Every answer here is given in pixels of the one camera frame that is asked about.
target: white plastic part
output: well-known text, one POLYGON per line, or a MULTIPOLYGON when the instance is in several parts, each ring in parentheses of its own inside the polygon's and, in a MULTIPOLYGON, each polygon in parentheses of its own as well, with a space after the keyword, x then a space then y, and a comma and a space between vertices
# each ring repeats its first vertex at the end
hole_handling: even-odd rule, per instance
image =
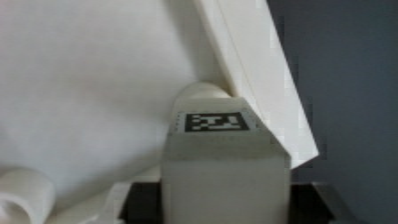
POLYGON ((221 87, 207 82, 200 82, 189 85, 184 92, 179 95, 179 100, 200 99, 200 98, 230 98, 227 91, 221 87))
POLYGON ((166 224, 287 224, 290 155, 244 98, 177 102, 163 197, 166 224))
MULTIPOLYGON (((161 167, 154 167, 125 182, 157 182, 161 180, 161 167)), ((90 224, 99 220, 106 208, 111 190, 84 200, 70 209, 61 211, 47 224, 90 224)))
POLYGON ((196 0, 234 95, 250 101, 292 155, 319 155, 266 0, 196 0))
POLYGON ((0 223, 43 224, 54 209, 56 187, 47 176, 13 170, 0 178, 0 223))

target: white curved object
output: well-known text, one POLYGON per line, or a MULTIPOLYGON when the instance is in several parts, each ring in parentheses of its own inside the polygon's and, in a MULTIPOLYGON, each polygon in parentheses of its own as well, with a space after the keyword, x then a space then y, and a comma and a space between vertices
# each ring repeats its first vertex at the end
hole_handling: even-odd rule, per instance
POLYGON ((266 0, 195 0, 235 96, 250 101, 292 155, 319 155, 266 0))
POLYGON ((179 99, 200 99, 200 98, 230 98, 227 91, 223 88, 207 82, 198 82, 189 85, 189 87, 184 89, 179 99))
POLYGON ((13 170, 0 178, 0 223, 43 224, 54 209, 56 188, 47 176, 13 170))

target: gray wall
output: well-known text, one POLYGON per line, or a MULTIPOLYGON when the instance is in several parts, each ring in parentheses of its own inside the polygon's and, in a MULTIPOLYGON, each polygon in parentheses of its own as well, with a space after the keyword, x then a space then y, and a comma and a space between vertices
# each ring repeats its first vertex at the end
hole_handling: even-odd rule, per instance
POLYGON ((358 217, 398 223, 398 1, 271 0, 330 182, 358 217))

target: white rolled object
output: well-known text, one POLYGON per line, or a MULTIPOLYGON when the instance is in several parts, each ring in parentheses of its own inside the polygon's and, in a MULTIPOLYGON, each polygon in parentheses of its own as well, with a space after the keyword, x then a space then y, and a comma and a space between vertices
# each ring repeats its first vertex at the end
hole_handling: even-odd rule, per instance
POLYGON ((0 178, 0 223, 43 224, 54 209, 56 186, 35 170, 17 169, 0 178))

